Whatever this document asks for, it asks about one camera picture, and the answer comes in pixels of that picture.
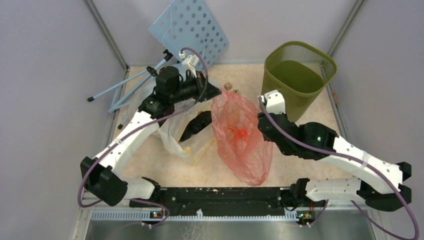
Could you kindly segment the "red translucent trash bag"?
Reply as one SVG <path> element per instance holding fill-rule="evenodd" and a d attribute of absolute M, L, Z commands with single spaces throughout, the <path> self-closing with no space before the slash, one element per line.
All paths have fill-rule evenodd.
<path fill-rule="evenodd" d="M 237 179 L 260 186 L 268 178 L 273 143 L 258 129 L 259 109 L 245 97 L 221 89 L 211 105 L 211 127 L 217 154 Z"/>

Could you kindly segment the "large translucent white plastic bag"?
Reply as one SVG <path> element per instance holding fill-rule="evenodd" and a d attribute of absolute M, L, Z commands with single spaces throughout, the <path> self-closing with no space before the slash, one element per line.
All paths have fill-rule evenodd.
<path fill-rule="evenodd" d="M 126 111 L 127 120 L 132 119 L 142 101 L 153 92 L 156 85 L 154 78 L 144 83 L 131 97 Z M 194 99 L 182 101 L 174 105 L 175 111 L 185 109 L 194 103 Z M 174 157 L 191 164 L 197 164 L 210 146 L 216 141 L 211 124 L 184 142 L 179 142 L 186 126 L 200 112 L 210 111 L 212 99 L 199 102 L 188 111 L 167 119 L 152 135 L 161 139 L 164 148 Z"/>

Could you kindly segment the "green mesh trash bin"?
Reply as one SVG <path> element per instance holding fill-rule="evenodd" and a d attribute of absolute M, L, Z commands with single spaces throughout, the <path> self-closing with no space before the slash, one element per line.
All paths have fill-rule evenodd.
<path fill-rule="evenodd" d="M 288 119 L 297 122 L 336 73 L 337 64 L 326 53 L 302 41 L 289 41 L 265 59 L 261 93 L 279 91 Z"/>

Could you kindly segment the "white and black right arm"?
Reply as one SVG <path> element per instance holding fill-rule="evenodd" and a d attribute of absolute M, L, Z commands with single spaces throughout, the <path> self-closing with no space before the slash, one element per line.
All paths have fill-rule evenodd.
<path fill-rule="evenodd" d="M 257 118 L 264 140 L 275 143 L 283 155 L 330 164 L 352 175 L 333 180 L 298 179 L 290 187 L 297 205 L 343 200 L 394 212 L 404 206 L 399 196 L 406 204 L 412 202 L 412 190 L 403 184 L 412 175 L 409 163 L 380 160 L 319 122 L 297 126 L 285 114 L 263 112 Z"/>

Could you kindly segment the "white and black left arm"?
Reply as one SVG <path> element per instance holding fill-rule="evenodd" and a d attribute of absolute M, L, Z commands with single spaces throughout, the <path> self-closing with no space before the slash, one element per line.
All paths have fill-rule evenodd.
<path fill-rule="evenodd" d="M 103 151 L 80 162 L 82 182 L 78 193 L 86 190 L 99 202 L 116 206 L 129 188 L 120 175 L 134 151 L 167 119 L 221 93 L 206 73 L 189 69 L 180 73 L 174 66 L 163 67 L 155 77 L 152 93 L 139 105 L 129 124 Z"/>

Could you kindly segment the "plain wooden cube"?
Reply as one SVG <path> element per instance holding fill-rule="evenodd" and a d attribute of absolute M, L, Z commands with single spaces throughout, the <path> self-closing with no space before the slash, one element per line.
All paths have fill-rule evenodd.
<path fill-rule="evenodd" d="M 233 88 L 230 82 L 226 82 L 223 86 L 224 86 L 224 89 L 227 91 L 230 91 Z"/>

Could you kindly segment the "light blue perforated music stand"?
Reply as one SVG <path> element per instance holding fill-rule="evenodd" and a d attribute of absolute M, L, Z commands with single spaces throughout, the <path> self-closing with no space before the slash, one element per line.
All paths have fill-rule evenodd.
<path fill-rule="evenodd" d="M 227 49 L 229 41 L 203 0 L 169 0 L 159 17 L 148 26 L 147 36 L 163 46 L 163 57 L 155 66 L 147 66 L 141 72 L 89 97 L 92 102 L 114 91 L 109 113 L 117 113 L 131 103 L 135 92 L 153 77 L 170 59 L 181 62 L 181 48 L 189 47 L 198 52 L 206 67 L 210 67 Z"/>

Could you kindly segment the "wooden block by wall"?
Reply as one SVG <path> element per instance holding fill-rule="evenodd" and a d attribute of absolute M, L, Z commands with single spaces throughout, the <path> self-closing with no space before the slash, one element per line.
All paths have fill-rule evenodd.
<path fill-rule="evenodd" d="M 337 99 L 337 93 L 336 93 L 335 91 L 332 91 L 332 92 L 331 92 L 331 95 L 332 95 L 332 100 L 333 100 L 333 102 L 334 102 L 334 105 L 335 105 L 335 106 L 338 106 L 338 105 L 339 105 L 339 101 L 338 101 L 338 99 Z"/>

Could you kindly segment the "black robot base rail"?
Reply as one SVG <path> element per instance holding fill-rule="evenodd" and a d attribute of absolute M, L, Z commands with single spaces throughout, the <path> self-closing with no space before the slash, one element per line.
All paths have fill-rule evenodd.
<path fill-rule="evenodd" d="M 167 207 L 172 217 L 283 216 L 299 207 L 316 204 L 295 195 L 294 187 L 161 187 L 156 181 L 149 201 Z"/>

